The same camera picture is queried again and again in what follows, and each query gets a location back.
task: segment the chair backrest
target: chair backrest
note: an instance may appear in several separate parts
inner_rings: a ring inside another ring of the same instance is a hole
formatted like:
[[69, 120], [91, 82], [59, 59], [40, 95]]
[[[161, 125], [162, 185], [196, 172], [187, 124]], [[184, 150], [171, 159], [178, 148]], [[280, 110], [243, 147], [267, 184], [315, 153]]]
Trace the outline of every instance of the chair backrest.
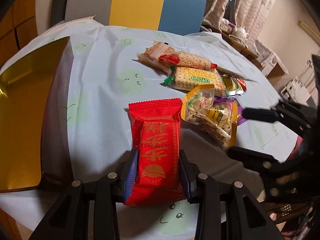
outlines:
[[67, 0], [65, 21], [95, 15], [103, 25], [186, 35], [200, 31], [206, 0]]

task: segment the blue gripper pad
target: blue gripper pad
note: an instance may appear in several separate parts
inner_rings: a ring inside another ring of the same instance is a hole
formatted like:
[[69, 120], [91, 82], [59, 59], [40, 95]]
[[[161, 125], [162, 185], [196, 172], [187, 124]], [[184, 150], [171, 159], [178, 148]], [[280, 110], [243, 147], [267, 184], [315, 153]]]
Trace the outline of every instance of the blue gripper pad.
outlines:
[[131, 192], [133, 189], [133, 185], [137, 176], [137, 167], [138, 167], [138, 150], [134, 153], [133, 160], [131, 162], [131, 166], [129, 168], [128, 176], [124, 181], [124, 202], [128, 200], [131, 196]]
[[186, 199], [191, 198], [191, 186], [188, 179], [187, 172], [183, 166], [182, 159], [179, 158], [179, 168], [180, 168], [180, 183], [182, 186], [183, 195]]

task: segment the cracker package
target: cracker package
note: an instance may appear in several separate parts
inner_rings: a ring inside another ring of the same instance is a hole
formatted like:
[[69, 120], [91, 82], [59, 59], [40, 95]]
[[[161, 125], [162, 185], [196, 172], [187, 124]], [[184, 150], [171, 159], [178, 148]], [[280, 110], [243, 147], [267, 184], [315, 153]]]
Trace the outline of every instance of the cracker package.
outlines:
[[209, 133], [223, 149], [234, 146], [237, 129], [237, 104], [214, 103], [214, 85], [200, 85], [182, 101], [181, 118]]
[[181, 99], [129, 104], [137, 177], [125, 205], [155, 205], [185, 199], [179, 180]]
[[226, 86], [226, 95], [228, 97], [241, 95], [247, 91], [245, 81], [231, 76], [222, 76], [222, 80]]
[[144, 53], [138, 54], [138, 60], [146, 64], [152, 68], [159, 69], [163, 71], [164, 73], [171, 74], [171, 64], [164, 61], [159, 60], [159, 57], [163, 54], [174, 52], [174, 49], [170, 47], [168, 44], [154, 41], [153, 46], [148, 48]]
[[171, 63], [177, 67], [191, 67], [204, 70], [216, 69], [217, 64], [211, 63], [204, 57], [200, 57], [184, 51], [174, 51], [159, 57], [164, 62]]
[[199, 85], [212, 84], [216, 96], [222, 96], [226, 89], [218, 73], [196, 68], [177, 67], [173, 75], [167, 78], [164, 83], [173, 85], [175, 89], [186, 91], [191, 91]]

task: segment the wall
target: wall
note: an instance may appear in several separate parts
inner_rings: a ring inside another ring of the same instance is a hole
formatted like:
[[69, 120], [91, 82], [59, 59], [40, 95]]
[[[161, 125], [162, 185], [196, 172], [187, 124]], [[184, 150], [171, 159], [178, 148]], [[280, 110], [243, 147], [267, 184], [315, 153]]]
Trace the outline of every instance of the wall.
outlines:
[[276, 0], [263, 25], [258, 40], [273, 50], [288, 69], [289, 75], [282, 78], [277, 89], [301, 74], [310, 59], [317, 54], [319, 46], [298, 27], [298, 21], [315, 24], [299, 0]]
[[51, 5], [52, 0], [36, 0], [36, 23], [39, 35], [49, 29]]

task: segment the red snack package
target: red snack package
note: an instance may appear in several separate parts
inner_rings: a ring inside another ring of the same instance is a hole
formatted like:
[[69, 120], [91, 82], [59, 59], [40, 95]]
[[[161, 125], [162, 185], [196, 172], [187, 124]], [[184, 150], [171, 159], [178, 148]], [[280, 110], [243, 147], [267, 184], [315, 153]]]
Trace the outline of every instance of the red snack package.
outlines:
[[137, 178], [126, 205], [184, 199], [179, 184], [179, 98], [129, 104], [133, 147], [139, 149]]

